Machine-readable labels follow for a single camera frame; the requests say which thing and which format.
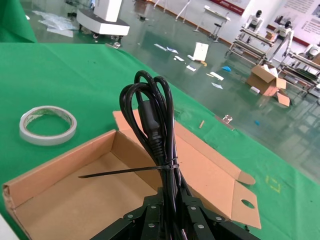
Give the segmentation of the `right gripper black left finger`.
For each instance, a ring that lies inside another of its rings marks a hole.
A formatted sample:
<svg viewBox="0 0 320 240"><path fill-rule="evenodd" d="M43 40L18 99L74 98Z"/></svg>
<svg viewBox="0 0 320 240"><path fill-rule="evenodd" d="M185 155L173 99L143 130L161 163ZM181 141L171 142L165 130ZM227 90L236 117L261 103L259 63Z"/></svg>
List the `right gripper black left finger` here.
<svg viewBox="0 0 320 240"><path fill-rule="evenodd" d="M163 235L163 191L146 196L142 206L97 233L95 240L160 240Z"/></svg>

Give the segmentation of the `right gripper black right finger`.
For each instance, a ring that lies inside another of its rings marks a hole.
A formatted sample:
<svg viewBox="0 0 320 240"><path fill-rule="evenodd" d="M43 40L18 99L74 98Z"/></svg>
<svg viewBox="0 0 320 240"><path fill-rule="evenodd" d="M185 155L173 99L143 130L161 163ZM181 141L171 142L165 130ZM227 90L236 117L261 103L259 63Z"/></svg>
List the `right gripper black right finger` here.
<svg viewBox="0 0 320 240"><path fill-rule="evenodd" d="M179 191L182 229L188 240L257 240L244 228L207 209L202 201Z"/></svg>

